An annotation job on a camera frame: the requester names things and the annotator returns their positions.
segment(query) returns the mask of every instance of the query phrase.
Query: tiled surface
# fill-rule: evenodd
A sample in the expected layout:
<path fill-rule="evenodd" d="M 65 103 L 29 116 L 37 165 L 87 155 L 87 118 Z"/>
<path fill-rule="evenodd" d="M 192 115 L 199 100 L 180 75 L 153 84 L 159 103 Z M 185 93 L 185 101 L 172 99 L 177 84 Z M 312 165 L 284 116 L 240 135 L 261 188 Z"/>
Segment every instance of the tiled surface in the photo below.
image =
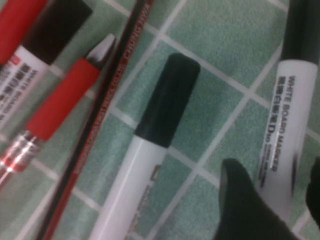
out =
<path fill-rule="evenodd" d="M 11 240 L 18 235 L 52 184 L 33 166 L 9 181 L 0 195 L 1 239 Z"/>
<path fill-rule="evenodd" d="M 205 168 L 219 176 L 222 160 L 234 158 L 248 169 L 253 178 L 259 164 L 257 160 L 263 144 L 267 118 L 268 110 L 251 100 L 217 146 Z"/>
<path fill-rule="evenodd" d="M 249 87 L 281 43 L 285 16 L 263 0 L 190 0 L 168 35 Z"/>
<path fill-rule="evenodd" d="M 122 12 L 130 11 L 135 2 L 88 1 L 97 1 L 94 14 L 55 62 L 63 71 L 107 33 L 119 37 L 128 19 Z M 256 174 L 268 110 L 253 97 L 238 117 L 232 119 L 225 134 L 221 129 L 226 127 L 225 123 L 247 94 L 246 89 L 281 44 L 286 13 L 279 6 L 287 3 L 288 0 L 155 0 L 148 23 L 156 30 L 165 24 L 166 36 L 160 36 L 154 51 L 147 55 L 146 49 L 156 38 L 154 31 L 144 29 L 120 83 L 120 88 L 127 89 L 120 91 L 124 94 L 115 104 L 116 110 L 126 115 L 121 118 L 110 114 L 105 120 L 76 184 L 87 200 L 102 206 L 132 139 L 133 127 L 147 106 L 168 55 L 177 51 L 189 53 L 184 52 L 187 50 L 203 60 L 205 64 L 172 142 L 171 153 L 180 154 L 167 155 L 136 229 L 135 236 L 140 237 L 132 236 L 130 240 L 152 236 L 155 240 L 211 240 L 220 218 L 216 179 L 220 176 L 222 160 L 238 158 L 251 177 Z M 131 73 L 137 72 L 140 61 L 145 63 L 133 78 Z M 268 102 L 276 70 L 275 65 L 256 91 Z M 10 137 L 19 131 L 59 81 L 59 77 L 48 73 L 2 134 Z M 129 86 L 124 84 L 128 81 L 132 81 Z M 306 185 L 314 158 L 320 154 L 319 84 L 318 80 L 309 119 L 309 128 L 314 133 L 313 138 L 306 137 L 304 144 L 291 227 L 299 223 L 306 211 Z M 63 170 L 91 103 L 92 99 L 84 97 L 46 143 L 38 160 L 49 170 L 57 174 Z M 193 175 L 197 164 L 203 164 L 203 168 Z M 26 227 L 30 231 L 19 239 L 33 239 L 39 219 L 30 220 L 30 216 L 53 185 L 46 175 L 48 172 L 43 171 L 30 166 L 1 192 L 1 240 L 15 240 Z M 97 217 L 96 210 L 72 195 L 54 239 L 86 240 Z M 311 219 L 298 232 L 306 240 L 319 239 L 319 230 Z"/>
<path fill-rule="evenodd" d="M 198 177 L 171 214 L 156 240 L 211 240 L 219 222 L 218 190 Z"/>

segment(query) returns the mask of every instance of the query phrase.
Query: pencil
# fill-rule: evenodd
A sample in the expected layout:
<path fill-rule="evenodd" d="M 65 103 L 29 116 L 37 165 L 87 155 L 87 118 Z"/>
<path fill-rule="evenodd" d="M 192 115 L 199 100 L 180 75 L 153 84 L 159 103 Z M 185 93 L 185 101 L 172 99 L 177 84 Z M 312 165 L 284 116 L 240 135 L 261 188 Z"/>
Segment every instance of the pencil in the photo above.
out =
<path fill-rule="evenodd" d="M 115 95 L 154 0 L 137 0 L 99 87 L 76 147 L 55 190 L 35 240 L 52 239 L 72 189 L 83 169 L 108 107 Z"/>

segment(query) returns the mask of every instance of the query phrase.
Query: tile grout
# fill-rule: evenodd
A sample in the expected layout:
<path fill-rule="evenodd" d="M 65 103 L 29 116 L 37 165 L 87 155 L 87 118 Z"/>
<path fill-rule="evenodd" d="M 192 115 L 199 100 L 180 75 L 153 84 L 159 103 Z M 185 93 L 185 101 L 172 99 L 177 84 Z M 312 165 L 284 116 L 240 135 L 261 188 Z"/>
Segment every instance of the tile grout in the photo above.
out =
<path fill-rule="evenodd" d="M 306 209 L 304 213 L 296 221 L 295 225 L 292 228 L 292 232 L 296 235 L 300 234 L 300 231 L 308 223 L 310 218 L 311 218 L 310 212 L 308 209 Z"/>
<path fill-rule="evenodd" d="M 48 192 L 45 194 L 45 196 L 40 201 L 39 205 L 36 207 L 36 209 L 33 211 L 29 219 L 26 221 L 25 225 L 21 229 L 21 231 L 18 233 L 18 235 L 15 237 L 14 240 L 24 240 L 25 237 L 28 235 L 36 221 L 41 216 L 42 212 L 44 211 L 45 207 L 47 206 L 48 202 L 50 201 L 53 193 L 55 190 L 55 186 L 51 186 Z"/>

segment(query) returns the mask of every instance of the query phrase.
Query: white marker barrel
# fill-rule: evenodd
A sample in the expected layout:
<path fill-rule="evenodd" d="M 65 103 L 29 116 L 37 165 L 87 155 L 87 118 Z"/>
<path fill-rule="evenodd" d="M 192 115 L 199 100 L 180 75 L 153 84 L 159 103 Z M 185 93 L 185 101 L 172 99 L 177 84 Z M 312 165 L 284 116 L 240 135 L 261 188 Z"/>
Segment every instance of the white marker barrel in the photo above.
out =
<path fill-rule="evenodd" d="M 134 232 L 167 149 L 134 136 L 89 240 L 124 240 Z"/>
<path fill-rule="evenodd" d="M 256 187 L 285 222 L 290 216 L 317 73 L 314 63 L 281 61 L 273 90 Z"/>

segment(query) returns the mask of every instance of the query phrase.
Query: marker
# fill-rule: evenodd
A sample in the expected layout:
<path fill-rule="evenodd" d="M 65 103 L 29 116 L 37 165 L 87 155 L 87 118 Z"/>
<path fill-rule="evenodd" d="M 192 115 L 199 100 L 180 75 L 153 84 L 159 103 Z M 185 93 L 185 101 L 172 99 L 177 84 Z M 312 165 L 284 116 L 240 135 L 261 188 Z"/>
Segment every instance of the marker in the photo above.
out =
<path fill-rule="evenodd" d="M 256 189 L 288 222 L 320 57 L 320 1 L 291 0 Z"/>
<path fill-rule="evenodd" d="M 32 115 L 0 160 L 0 188 L 23 172 L 59 128 L 85 92 L 96 82 L 115 43 L 109 34 L 69 70 L 64 80 Z"/>
<path fill-rule="evenodd" d="M 46 8 L 0 72 L 0 130 L 91 13 L 82 0 L 54 0 Z"/>
<path fill-rule="evenodd" d="M 89 240 L 124 240 L 135 231 L 199 72 L 180 53 L 168 58 Z"/>
<path fill-rule="evenodd" d="M 137 0 L 35 240 L 51 240 L 123 77 L 154 0 Z"/>
<path fill-rule="evenodd" d="M 0 69 L 9 60 L 48 0 L 7 0 L 0 12 Z"/>

